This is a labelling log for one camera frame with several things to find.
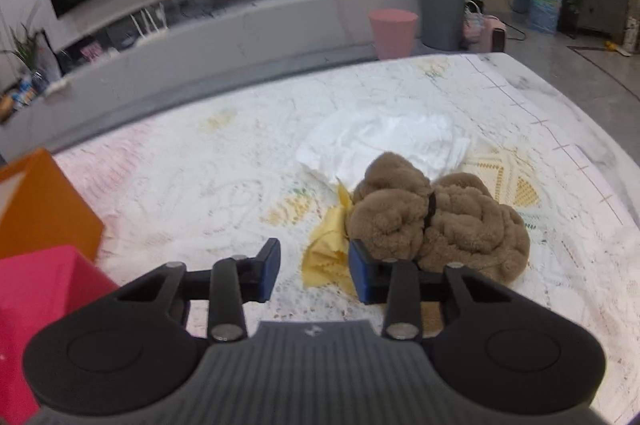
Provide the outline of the grey trash bin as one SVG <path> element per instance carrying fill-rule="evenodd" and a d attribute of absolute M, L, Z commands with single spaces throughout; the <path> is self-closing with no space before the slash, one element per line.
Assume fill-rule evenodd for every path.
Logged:
<path fill-rule="evenodd" d="M 421 0 L 422 43 L 444 52 L 456 52 L 462 41 L 465 0 Z"/>

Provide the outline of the yellow cloth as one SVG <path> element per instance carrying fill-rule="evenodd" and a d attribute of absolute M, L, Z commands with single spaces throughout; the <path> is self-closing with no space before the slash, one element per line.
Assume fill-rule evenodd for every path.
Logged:
<path fill-rule="evenodd" d="M 353 206 L 352 196 L 339 182 L 337 204 L 328 208 L 321 223 L 311 231 L 305 249 L 300 271 L 306 289 L 335 285 L 346 294 L 356 296 L 348 266 L 349 240 L 346 231 L 346 218 Z"/>

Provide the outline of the blue water jug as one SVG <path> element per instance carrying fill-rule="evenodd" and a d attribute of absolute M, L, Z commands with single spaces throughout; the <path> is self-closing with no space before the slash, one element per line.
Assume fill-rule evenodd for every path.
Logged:
<path fill-rule="evenodd" d="M 555 34 L 560 18 L 562 0 L 530 0 L 528 26 L 545 34 Z"/>

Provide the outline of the red transparent ball box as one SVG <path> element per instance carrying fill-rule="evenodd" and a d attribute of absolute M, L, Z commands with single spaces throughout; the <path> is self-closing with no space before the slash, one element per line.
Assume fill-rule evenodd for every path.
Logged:
<path fill-rule="evenodd" d="M 0 405 L 3 424 L 23 424 L 38 409 L 22 368 L 30 339 L 117 289 L 117 284 L 73 246 L 1 260 Z"/>

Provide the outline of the green plant in vase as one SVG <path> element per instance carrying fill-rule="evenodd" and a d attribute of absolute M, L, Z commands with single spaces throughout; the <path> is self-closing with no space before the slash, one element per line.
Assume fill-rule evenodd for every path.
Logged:
<path fill-rule="evenodd" d="M 17 61 L 16 73 L 19 78 L 37 69 L 40 41 L 44 37 L 44 29 L 34 26 L 39 7 L 40 3 L 35 3 L 25 22 L 21 22 L 15 28 L 8 27 L 11 46 L 1 48 L 2 55 L 10 56 Z"/>

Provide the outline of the brown fluffy towel bundle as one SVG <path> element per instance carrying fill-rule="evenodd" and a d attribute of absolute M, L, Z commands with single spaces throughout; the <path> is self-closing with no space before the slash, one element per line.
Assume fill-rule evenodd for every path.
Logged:
<path fill-rule="evenodd" d="M 352 193 L 346 233 L 378 260 L 413 260 L 426 272 L 462 265 L 502 284 L 527 266 L 524 220 L 477 176 L 454 173 L 432 182 L 408 160 L 385 152 Z"/>

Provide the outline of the white lace tablecloth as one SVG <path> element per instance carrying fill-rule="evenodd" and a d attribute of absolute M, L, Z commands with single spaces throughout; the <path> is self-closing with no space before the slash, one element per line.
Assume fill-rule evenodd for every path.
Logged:
<path fill-rule="evenodd" d="M 55 156 L 104 223 L 100 267 L 125 283 L 162 263 L 206 269 L 282 245 L 271 301 L 247 322 L 368 319 L 334 285 L 305 287 L 304 253 L 341 188 L 392 150 L 431 172 L 439 118 L 469 138 L 460 165 L 522 216 L 515 289 L 597 336 L 594 405 L 639 411 L 639 168 L 554 87 L 507 56 L 436 56 L 303 74 L 187 104 Z"/>

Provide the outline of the white wifi router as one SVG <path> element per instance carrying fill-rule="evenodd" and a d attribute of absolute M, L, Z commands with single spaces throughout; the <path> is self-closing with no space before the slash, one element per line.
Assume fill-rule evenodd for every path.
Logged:
<path fill-rule="evenodd" d="M 163 3 L 141 8 L 129 16 L 138 32 L 137 45 L 154 41 L 167 34 L 168 22 Z"/>

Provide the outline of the pink small heater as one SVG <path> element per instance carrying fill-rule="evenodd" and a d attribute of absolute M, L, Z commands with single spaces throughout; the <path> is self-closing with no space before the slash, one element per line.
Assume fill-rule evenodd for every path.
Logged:
<path fill-rule="evenodd" d="M 506 25 L 495 16 L 472 15 L 465 22 L 464 36 L 470 52 L 488 54 L 506 50 Z"/>

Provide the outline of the orange storage box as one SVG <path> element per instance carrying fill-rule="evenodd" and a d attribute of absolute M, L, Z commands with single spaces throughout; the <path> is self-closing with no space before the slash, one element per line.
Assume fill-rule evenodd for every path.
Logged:
<path fill-rule="evenodd" d="M 38 149 L 1 168 L 1 256 L 70 245 L 95 260 L 104 223 L 51 154 Z"/>

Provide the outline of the white tv console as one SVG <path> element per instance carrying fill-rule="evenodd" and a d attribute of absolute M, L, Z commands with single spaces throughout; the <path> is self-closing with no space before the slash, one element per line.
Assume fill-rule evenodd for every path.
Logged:
<path fill-rule="evenodd" d="M 419 0 L 170 0 L 168 30 L 66 74 L 1 126 L 1 155 L 65 149 L 201 96 L 371 60 L 369 14 Z"/>

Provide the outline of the pink round stool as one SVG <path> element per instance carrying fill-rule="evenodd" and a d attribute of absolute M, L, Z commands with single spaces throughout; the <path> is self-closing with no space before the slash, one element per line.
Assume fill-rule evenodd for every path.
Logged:
<path fill-rule="evenodd" d="M 417 14 L 401 9 L 378 9 L 370 12 L 369 20 L 378 59 L 410 56 L 419 20 Z"/>

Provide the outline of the white cloth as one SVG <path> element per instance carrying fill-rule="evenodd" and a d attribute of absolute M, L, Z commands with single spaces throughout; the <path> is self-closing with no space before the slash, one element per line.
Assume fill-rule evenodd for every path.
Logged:
<path fill-rule="evenodd" d="M 322 119 L 302 140 L 296 160 L 312 176 L 335 187 L 355 189 L 368 166 L 392 152 L 427 178 L 456 170 L 475 137 L 451 116 L 386 108 L 340 110 Z"/>

